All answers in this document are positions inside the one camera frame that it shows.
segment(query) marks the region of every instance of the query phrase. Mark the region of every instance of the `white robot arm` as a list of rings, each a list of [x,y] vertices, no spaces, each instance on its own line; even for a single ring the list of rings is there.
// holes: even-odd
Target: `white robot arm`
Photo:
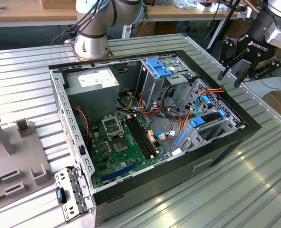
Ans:
[[[98,59],[109,53],[107,27],[130,25],[143,14],[142,0],[77,0],[78,34],[75,53]]]

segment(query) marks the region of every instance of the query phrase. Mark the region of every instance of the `red wire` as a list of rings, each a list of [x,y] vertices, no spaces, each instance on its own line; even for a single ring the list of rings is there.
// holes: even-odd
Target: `red wire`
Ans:
[[[88,128],[87,116],[84,115],[84,113],[80,109],[75,108],[75,107],[74,107],[74,109],[77,110],[78,112],[80,112],[83,115],[83,118],[84,118],[85,123],[87,125],[87,146],[88,146],[88,142],[89,142],[89,128]]]

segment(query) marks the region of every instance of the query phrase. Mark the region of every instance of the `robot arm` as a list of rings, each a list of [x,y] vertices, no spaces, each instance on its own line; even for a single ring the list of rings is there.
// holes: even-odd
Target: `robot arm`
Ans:
[[[94,17],[90,23],[82,22],[74,43],[75,53],[84,59],[98,59],[109,53],[107,27],[130,25],[142,16],[142,0],[77,0],[77,19],[81,20],[93,6],[92,10],[82,21]]]
[[[281,48],[281,0],[268,0],[268,7],[258,10],[249,0],[244,0],[258,16],[251,23],[245,34],[239,39],[225,37],[220,55],[222,64],[218,79],[221,80],[228,70],[242,59],[250,63],[247,72],[234,82],[238,87],[246,78],[260,79],[281,67],[274,55]],[[235,48],[233,56],[227,57],[227,51]],[[257,69],[258,63],[268,60],[265,69]]]

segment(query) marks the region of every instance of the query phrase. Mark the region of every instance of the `motherboard chip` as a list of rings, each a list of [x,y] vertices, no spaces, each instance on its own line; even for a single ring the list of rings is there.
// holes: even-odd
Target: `motherboard chip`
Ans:
[[[100,171],[107,170],[107,164],[99,165]]]
[[[126,143],[126,140],[124,139],[124,137],[114,139],[112,141],[112,145],[113,145],[116,153],[129,149],[129,147],[127,146],[127,143]]]

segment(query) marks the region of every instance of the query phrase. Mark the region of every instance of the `aluminum table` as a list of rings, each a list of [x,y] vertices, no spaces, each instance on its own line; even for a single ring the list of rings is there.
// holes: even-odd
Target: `aluminum table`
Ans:
[[[114,55],[182,49],[212,78],[220,64],[182,35],[111,40]],[[48,65],[74,62],[69,45],[0,51],[0,116],[3,127],[20,118],[35,122],[53,173],[72,164],[56,111]],[[245,85],[222,81],[231,95],[262,125],[220,164],[100,225],[117,227],[280,227],[281,117]],[[91,227],[83,216],[65,223],[53,184],[0,209],[3,227]]]

